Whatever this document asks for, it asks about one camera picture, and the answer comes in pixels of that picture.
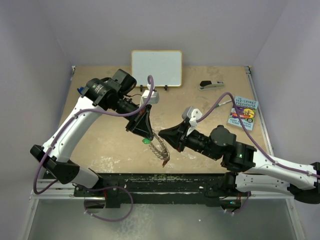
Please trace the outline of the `aluminium frame rail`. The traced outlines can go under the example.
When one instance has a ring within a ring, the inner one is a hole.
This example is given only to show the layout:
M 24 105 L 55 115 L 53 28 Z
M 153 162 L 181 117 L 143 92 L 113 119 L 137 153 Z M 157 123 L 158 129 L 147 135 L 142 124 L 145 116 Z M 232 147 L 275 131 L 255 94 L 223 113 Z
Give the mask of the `aluminium frame rail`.
M 60 182 L 55 182 L 55 179 L 38 179 L 37 188 L 38 192 L 44 190 L 48 185 L 53 183 L 47 190 L 41 194 L 35 194 L 33 189 L 31 189 L 30 199 L 38 200 L 73 200 L 73 199 L 86 199 L 86 200 L 100 200 L 102 197 L 92 197 L 92 196 L 75 196 L 75 190 L 80 190 L 80 186 L 76 186 L 73 183 L 62 184 Z

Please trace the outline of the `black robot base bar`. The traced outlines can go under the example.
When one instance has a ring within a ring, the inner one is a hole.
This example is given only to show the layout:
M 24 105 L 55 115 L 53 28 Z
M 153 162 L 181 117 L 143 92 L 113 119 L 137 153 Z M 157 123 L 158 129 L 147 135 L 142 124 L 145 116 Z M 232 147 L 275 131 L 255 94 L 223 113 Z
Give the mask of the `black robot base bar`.
M 236 189 L 236 173 L 102 173 L 92 190 L 76 186 L 75 197 L 122 204 L 205 205 L 238 209 L 248 191 Z

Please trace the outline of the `green capped marker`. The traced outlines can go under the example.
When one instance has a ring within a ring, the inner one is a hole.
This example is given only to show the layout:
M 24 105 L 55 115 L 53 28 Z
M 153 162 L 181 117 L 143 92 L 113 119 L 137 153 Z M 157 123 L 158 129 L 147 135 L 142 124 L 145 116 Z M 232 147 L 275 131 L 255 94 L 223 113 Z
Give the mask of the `green capped marker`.
M 232 102 L 233 102 L 232 100 L 227 100 L 227 101 L 225 101 L 225 102 L 219 103 L 219 104 L 217 105 L 217 107 L 221 107 L 221 106 L 223 106 L 223 105 L 226 105 L 226 104 L 232 103 Z

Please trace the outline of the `red tagged key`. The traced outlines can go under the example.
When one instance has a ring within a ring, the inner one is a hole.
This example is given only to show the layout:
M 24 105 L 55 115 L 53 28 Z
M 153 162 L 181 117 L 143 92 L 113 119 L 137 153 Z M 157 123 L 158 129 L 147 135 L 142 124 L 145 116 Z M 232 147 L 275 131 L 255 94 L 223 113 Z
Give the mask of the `red tagged key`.
M 170 157 L 166 157 L 162 162 L 162 167 L 164 168 L 169 161 L 170 161 Z

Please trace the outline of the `blue treehouse book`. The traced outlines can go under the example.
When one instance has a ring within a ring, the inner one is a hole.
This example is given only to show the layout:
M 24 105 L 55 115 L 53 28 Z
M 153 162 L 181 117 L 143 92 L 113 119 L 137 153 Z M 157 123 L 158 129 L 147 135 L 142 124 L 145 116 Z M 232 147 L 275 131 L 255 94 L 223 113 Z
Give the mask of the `blue treehouse book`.
M 248 131 L 252 131 L 255 123 L 256 113 L 259 102 L 247 99 L 241 96 L 235 96 L 235 104 L 232 105 L 227 123 L 237 127 L 241 127 L 236 110 L 239 112 L 239 117 Z

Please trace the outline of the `large metal key ring disc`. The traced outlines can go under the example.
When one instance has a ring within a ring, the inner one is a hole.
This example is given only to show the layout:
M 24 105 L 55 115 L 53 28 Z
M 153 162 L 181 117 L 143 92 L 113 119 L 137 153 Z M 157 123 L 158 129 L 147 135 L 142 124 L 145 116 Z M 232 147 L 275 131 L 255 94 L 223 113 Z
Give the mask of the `large metal key ring disc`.
M 158 131 L 153 130 L 153 140 L 148 144 L 153 154 L 162 161 L 170 160 L 169 150 L 164 140 L 158 135 Z

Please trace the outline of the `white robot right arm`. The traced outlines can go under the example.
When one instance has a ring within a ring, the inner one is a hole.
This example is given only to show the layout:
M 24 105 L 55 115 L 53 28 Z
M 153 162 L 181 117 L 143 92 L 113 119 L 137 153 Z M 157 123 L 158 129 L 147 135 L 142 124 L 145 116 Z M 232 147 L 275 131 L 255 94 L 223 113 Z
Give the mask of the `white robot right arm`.
M 186 121 L 160 130 L 158 135 L 178 152 L 189 148 L 227 169 L 222 190 L 228 196 L 252 191 L 275 192 L 294 197 L 305 204 L 320 202 L 320 164 L 297 164 L 273 159 L 255 147 L 239 142 L 223 125 L 209 136 L 190 131 Z

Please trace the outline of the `blue stapler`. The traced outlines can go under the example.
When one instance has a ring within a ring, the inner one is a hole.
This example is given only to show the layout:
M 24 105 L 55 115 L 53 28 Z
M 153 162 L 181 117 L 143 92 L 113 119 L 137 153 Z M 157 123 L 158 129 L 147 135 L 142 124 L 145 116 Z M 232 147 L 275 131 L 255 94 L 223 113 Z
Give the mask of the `blue stapler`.
M 86 93 L 85 87 L 82 86 L 82 87 L 78 88 L 77 91 L 80 94 L 80 97 L 83 98 L 84 94 Z

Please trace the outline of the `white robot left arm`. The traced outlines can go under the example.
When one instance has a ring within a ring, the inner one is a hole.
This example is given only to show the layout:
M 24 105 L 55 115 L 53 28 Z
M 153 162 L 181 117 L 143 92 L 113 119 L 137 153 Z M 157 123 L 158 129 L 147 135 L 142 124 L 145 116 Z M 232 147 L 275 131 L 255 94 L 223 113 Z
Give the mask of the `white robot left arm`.
M 101 116 L 124 117 L 125 129 L 144 139 L 153 140 L 150 123 L 151 105 L 148 103 L 154 91 L 154 79 L 147 77 L 150 85 L 146 100 L 137 106 L 125 95 L 136 84 L 127 72 L 118 69 L 113 77 L 89 80 L 80 92 L 76 105 L 51 139 L 43 145 L 34 145 L 30 153 L 40 165 L 61 184 L 74 183 L 85 187 L 91 196 L 103 191 L 102 178 L 93 170 L 80 167 L 70 157 L 78 142 Z

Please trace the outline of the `black grey stapler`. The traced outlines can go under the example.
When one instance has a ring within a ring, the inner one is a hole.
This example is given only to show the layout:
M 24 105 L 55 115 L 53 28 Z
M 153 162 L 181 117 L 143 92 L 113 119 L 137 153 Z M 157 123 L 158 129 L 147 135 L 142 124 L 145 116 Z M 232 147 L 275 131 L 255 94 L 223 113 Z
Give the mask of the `black grey stapler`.
M 211 80 L 203 80 L 198 85 L 199 91 L 206 91 L 206 90 L 214 90 L 220 89 L 225 86 L 223 81 L 211 81 Z

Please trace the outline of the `small whiteboard on stand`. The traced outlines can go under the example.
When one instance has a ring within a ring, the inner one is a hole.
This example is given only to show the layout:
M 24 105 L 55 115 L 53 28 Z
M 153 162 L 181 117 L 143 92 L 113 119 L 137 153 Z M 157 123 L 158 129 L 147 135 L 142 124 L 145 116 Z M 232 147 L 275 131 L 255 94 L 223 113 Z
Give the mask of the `small whiteboard on stand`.
M 183 54 L 180 50 L 133 50 L 131 52 L 131 75 L 142 89 L 151 75 L 155 87 L 181 87 Z

